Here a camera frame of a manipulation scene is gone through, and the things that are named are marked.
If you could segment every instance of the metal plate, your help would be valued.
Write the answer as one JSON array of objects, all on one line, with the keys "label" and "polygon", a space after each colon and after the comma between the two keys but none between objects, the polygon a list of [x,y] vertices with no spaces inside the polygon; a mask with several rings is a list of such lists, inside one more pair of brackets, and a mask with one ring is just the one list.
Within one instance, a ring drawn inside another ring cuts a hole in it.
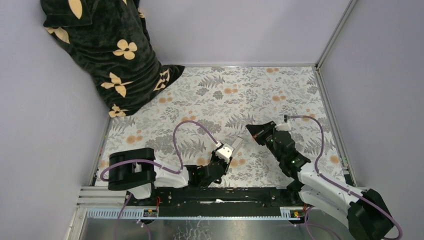
[{"label": "metal plate", "polygon": [[[312,223],[336,231],[343,240],[353,240],[349,231],[334,218],[313,210]],[[81,240],[113,240],[115,219],[87,218]],[[266,220],[155,220],[148,225],[152,240],[308,240],[304,226],[294,227],[288,221]],[[317,240],[335,240],[329,233],[311,227]],[[145,228],[135,220],[119,221],[117,240],[148,239]]]}]

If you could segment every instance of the black velvet fabric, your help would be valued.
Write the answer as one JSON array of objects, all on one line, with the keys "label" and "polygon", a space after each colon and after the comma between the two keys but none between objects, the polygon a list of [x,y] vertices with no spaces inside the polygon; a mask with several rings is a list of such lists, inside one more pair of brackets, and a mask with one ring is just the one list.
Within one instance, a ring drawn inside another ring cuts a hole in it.
[{"label": "black velvet fabric", "polygon": [[41,0],[44,27],[90,73],[111,117],[136,113],[177,80],[150,44],[140,0]]}]

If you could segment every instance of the patterned surface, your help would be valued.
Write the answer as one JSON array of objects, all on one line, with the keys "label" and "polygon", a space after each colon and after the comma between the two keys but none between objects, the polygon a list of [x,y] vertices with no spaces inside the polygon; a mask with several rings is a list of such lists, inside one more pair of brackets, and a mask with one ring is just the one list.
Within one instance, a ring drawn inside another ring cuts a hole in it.
[{"label": "patterned surface", "polygon": [[[329,121],[311,67],[189,67],[135,115],[114,118],[108,134],[100,171],[115,152],[150,147],[157,159],[178,166],[172,133],[184,120],[202,123],[218,141],[232,144],[244,139],[222,184],[212,187],[284,187],[287,178],[264,146],[250,136],[246,124],[280,123],[284,114],[309,115],[324,128],[325,148],[319,168],[344,181]],[[291,120],[296,148],[311,160],[320,150],[316,123]],[[194,124],[177,132],[177,145],[184,164],[207,165],[214,149],[208,135]],[[97,180],[96,186],[106,182]]]}]

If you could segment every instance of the white wall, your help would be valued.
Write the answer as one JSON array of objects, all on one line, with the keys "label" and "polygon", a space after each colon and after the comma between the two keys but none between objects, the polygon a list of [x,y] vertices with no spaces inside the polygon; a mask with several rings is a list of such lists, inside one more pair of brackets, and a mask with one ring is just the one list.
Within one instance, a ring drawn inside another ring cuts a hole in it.
[{"label": "white wall", "polygon": [[315,63],[349,0],[142,0],[162,63]]},{"label": "white wall", "polygon": [[423,10],[358,1],[322,67],[357,180],[381,193],[404,240],[424,236]]},{"label": "white wall", "polygon": [[107,109],[43,28],[39,0],[0,3],[0,239],[58,240],[89,177]]}]

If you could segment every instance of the purple cable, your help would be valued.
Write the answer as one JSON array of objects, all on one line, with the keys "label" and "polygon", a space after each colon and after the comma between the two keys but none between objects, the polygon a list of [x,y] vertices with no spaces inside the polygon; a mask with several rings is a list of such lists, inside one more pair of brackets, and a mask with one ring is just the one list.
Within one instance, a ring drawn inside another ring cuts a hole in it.
[{"label": "purple cable", "polygon": [[209,137],[212,139],[212,141],[215,143],[215,144],[218,144],[218,142],[217,142],[217,140],[214,138],[214,136],[212,136],[212,133],[208,130],[208,129],[206,129],[206,127],[205,126],[203,126],[202,124],[200,124],[200,123],[198,123],[198,122],[196,122],[196,121],[191,121],[191,120],[187,120],[187,121],[182,121],[182,122],[180,122],[176,127],[175,127],[175,129],[173,130],[173,134],[172,134],[172,142],[173,142],[173,146],[174,146],[174,148],[175,148],[175,152],[176,152],[176,155],[178,156],[178,158],[179,158],[179,164],[180,164],[180,169],[178,170],[178,171],[175,171],[175,170],[172,170],[172,169],[170,169],[170,168],[167,168],[166,166],[164,166],[164,167],[162,167],[162,165],[161,164],[159,164],[159,163],[157,163],[157,162],[154,162],[154,161],[152,161],[152,160],[147,160],[147,159],[131,159],[131,160],[125,160],[125,161],[121,161],[121,162],[118,162],[118,163],[115,163],[115,164],[113,164],[113,165],[110,165],[110,166],[108,166],[105,170],[103,170],[101,173],[100,173],[100,179],[102,180],[102,181],[104,181],[104,182],[107,182],[108,181],[108,179],[106,179],[105,178],[105,173],[106,172],[108,172],[109,170],[111,170],[111,169],[113,169],[113,168],[116,168],[116,167],[119,167],[119,166],[122,166],[122,165],[125,165],[125,164],[134,164],[134,163],[147,163],[147,164],[152,164],[152,165],[155,165],[156,167],[158,167],[158,168],[162,168],[163,170],[165,170],[165,171],[168,171],[168,172],[170,172],[170,173],[172,173],[172,174],[180,174],[181,173],[181,171],[183,170],[183,158],[181,157],[181,153],[180,153],[180,151],[178,150],[178,147],[177,147],[177,138],[176,138],[176,133],[177,133],[177,130],[178,130],[178,128],[181,126],[181,125],[183,125],[183,124],[186,124],[186,123],[192,123],[192,124],[196,124],[196,125],[198,125],[199,127],[201,127],[208,135],[209,135]]},{"label": "purple cable", "polygon": [[152,232],[150,231],[149,226],[147,226],[147,224],[145,224],[144,222],[141,222],[141,227],[147,229],[148,240],[151,240],[152,239]]},{"label": "purple cable", "polygon": [[129,194],[128,199],[123,204],[122,208],[119,211],[118,217],[116,218],[115,228],[113,229],[113,239],[117,240],[117,231],[118,231],[118,223],[119,219],[121,218],[122,212],[124,211],[124,208],[127,206],[128,202],[130,201],[131,197],[133,196],[132,193]]},{"label": "purple cable", "polygon": [[325,181],[329,182],[330,184],[338,187],[339,189],[345,191],[348,194],[351,194],[357,198],[359,198],[360,200],[366,202],[367,204],[371,205],[373,208],[377,209],[380,213],[382,213],[386,218],[388,218],[393,224],[394,226],[397,228],[397,230],[399,231],[399,235],[395,238],[389,238],[389,237],[383,237],[384,240],[400,240],[402,239],[402,236],[404,235],[404,232],[401,228],[401,226],[399,225],[399,223],[393,219],[392,216],[390,216],[386,211],[384,211],[383,209],[381,209],[379,206],[375,205],[373,202],[369,201],[368,199],[364,198],[363,196],[357,194],[356,192],[349,192],[349,189],[347,189],[346,187],[338,184],[337,182],[329,179],[328,177],[322,175],[318,169],[318,160],[321,158],[321,156],[323,155],[324,152],[324,130],[323,130],[323,126],[321,126],[321,123],[316,120],[315,118],[311,117],[311,116],[307,116],[307,115],[299,115],[299,116],[288,116],[289,119],[302,119],[302,118],[307,118],[307,119],[312,119],[316,124],[318,124],[319,130],[321,131],[321,150],[319,151],[319,155],[315,160],[315,164],[314,164],[314,168],[316,173],[318,174],[318,176],[320,176],[321,178],[323,178]]},{"label": "purple cable", "polygon": [[310,207],[307,209],[306,213],[305,213],[305,223],[304,223],[304,226],[306,227],[306,230],[307,230],[307,233],[309,234],[309,236],[310,236],[313,240],[315,240],[315,238],[312,236],[311,231],[309,230],[309,226],[312,226],[312,227],[317,227],[317,228],[323,229],[323,230],[325,230],[325,231],[327,231],[327,232],[329,232],[329,233],[333,234],[333,235],[334,235],[336,238],[338,238],[339,240],[342,240],[342,237],[341,237],[340,235],[338,235],[338,234],[337,234],[335,231],[333,231],[332,229],[330,229],[330,228],[328,228],[328,227],[326,227],[326,226],[323,226],[323,225],[319,225],[319,224],[309,223],[309,222],[308,222],[308,220],[309,220],[309,211],[310,211],[311,209],[313,209],[313,208],[314,208],[313,206],[310,206]]},{"label": "purple cable", "polygon": [[[296,224],[296,225],[299,225],[299,226],[305,226],[305,227],[306,227],[306,230],[307,230],[307,232],[308,232],[308,234],[309,234],[309,236],[311,236],[311,237],[312,237],[312,239],[314,239],[314,237],[311,235],[311,233],[310,233],[310,231],[309,231],[308,226],[312,226],[312,227],[320,228],[320,229],[322,229],[322,230],[324,230],[324,231],[327,231],[327,232],[329,232],[329,233],[333,234],[336,238],[338,238],[338,240],[342,240],[342,237],[341,237],[340,235],[338,235],[338,234],[337,234],[335,231],[333,231],[332,229],[330,229],[330,228],[328,228],[328,227],[326,227],[326,226],[323,226],[323,225],[319,225],[319,224],[309,223],[309,222],[308,222],[309,210],[310,210],[311,208],[313,208],[313,206],[311,206],[311,207],[310,207],[310,208],[306,211],[306,213],[305,213],[305,222],[304,222],[304,223],[298,223],[298,224]],[[293,224],[285,224],[284,226],[293,226]]]}]

